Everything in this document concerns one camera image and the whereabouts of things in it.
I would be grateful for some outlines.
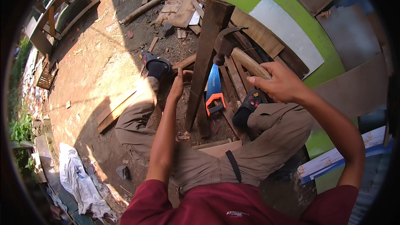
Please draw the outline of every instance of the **black strap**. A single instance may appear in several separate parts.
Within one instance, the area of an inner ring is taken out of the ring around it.
[[[227,152],[225,152],[225,154],[228,157],[229,162],[232,165],[233,172],[236,175],[237,181],[241,183],[242,182],[242,175],[240,174],[239,166],[237,165],[236,159],[233,156],[232,151],[228,150]]]

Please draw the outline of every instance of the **printed logo on shirt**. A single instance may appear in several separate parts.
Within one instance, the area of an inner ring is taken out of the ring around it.
[[[230,217],[243,217],[243,215],[249,215],[249,214],[239,211],[228,211],[226,215],[230,215]]]

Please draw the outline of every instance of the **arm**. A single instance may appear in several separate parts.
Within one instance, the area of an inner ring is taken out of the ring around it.
[[[254,86],[280,102],[295,102],[303,106],[325,130],[342,154],[346,166],[338,185],[352,185],[359,189],[365,163],[365,147],[358,129],[343,113],[309,89],[288,68],[278,62],[261,64],[271,73],[272,80],[247,77]]]
[[[178,69],[178,75],[167,97],[160,125],[157,128],[150,151],[150,164],[146,181],[151,179],[160,180],[168,186],[175,147],[176,105],[183,93],[184,77],[190,77],[192,73],[192,71]]]

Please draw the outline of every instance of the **wooden crate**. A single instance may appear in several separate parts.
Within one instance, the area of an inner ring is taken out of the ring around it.
[[[50,68],[49,56],[46,54],[46,58],[43,59],[42,64],[36,69],[36,86],[49,91],[57,72],[58,63],[56,62]]]

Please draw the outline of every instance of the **black sandal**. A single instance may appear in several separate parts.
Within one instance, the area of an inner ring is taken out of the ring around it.
[[[142,51],[140,53],[140,55],[141,55],[141,58],[143,60],[143,64],[146,66],[147,70],[149,69],[148,68],[148,64],[151,61],[154,61],[154,60],[157,60],[157,61],[165,63],[168,66],[168,72],[170,72],[172,70],[172,64],[168,60],[160,58],[160,56],[158,56],[158,55],[156,55],[156,54],[154,54],[152,52]]]
[[[233,117],[236,116],[236,114],[242,108],[247,108],[251,113],[253,113],[256,110],[256,108],[258,107],[258,105],[261,103],[268,103],[267,98],[264,96],[264,94],[261,91],[259,91],[257,89],[253,89],[252,91],[250,91],[247,94],[242,105],[238,108],[238,110],[233,115]]]

